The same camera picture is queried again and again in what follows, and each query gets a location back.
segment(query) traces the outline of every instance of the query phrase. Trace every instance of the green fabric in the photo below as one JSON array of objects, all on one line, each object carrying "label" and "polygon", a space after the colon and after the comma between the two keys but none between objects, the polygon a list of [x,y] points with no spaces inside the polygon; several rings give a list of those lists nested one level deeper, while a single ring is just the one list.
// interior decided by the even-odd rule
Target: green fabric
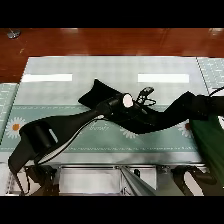
[{"label": "green fabric", "polygon": [[208,121],[190,120],[190,126],[201,156],[224,186],[224,130],[218,117],[211,116]]}]

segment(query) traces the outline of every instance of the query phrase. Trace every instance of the brown wooden surface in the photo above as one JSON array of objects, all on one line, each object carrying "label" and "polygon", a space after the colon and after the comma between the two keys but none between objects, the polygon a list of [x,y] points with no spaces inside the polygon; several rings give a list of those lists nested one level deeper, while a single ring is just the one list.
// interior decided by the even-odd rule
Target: brown wooden surface
[{"label": "brown wooden surface", "polygon": [[19,82],[28,57],[162,55],[224,57],[222,28],[0,28],[0,82]]}]

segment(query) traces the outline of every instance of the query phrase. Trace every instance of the metal pole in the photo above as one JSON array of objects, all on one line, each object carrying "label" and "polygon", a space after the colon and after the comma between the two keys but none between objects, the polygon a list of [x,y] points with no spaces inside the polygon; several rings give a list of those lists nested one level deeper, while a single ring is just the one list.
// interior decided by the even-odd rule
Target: metal pole
[{"label": "metal pole", "polygon": [[125,166],[119,167],[134,196],[156,196],[155,190],[128,170]]}]

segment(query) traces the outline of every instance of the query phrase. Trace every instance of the table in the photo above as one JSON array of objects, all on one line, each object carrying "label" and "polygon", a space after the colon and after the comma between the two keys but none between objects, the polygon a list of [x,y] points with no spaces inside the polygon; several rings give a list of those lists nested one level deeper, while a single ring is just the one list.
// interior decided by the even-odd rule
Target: table
[{"label": "table", "polygon": [[[139,82],[139,74],[162,74],[165,77],[171,77],[172,74],[178,74],[178,77],[188,75],[189,82]],[[64,77],[66,81],[57,81],[60,77]],[[68,115],[88,110],[78,103],[78,99],[90,90],[94,78],[121,92],[129,92],[134,99],[144,87],[152,86],[155,91],[151,97],[157,101],[154,109],[161,111],[186,91],[208,94],[195,57],[31,57],[8,119],[8,127],[11,129],[6,129],[3,135],[0,161],[7,161],[20,140],[18,130],[13,130],[13,127],[20,127],[46,116]],[[82,131],[66,151],[52,162],[200,163],[202,160],[197,146],[191,132],[185,129],[185,124],[186,122],[183,122],[164,131],[137,136],[110,122],[99,121]]]}]

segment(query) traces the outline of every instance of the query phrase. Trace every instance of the white circular joint cover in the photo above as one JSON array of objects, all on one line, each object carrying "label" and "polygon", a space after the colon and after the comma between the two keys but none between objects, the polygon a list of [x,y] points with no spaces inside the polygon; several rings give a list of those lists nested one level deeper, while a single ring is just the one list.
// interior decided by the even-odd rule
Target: white circular joint cover
[{"label": "white circular joint cover", "polygon": [[123,104],[126,108],[133,106],[133,99],[130,94],[125,94],[123,97]]}]

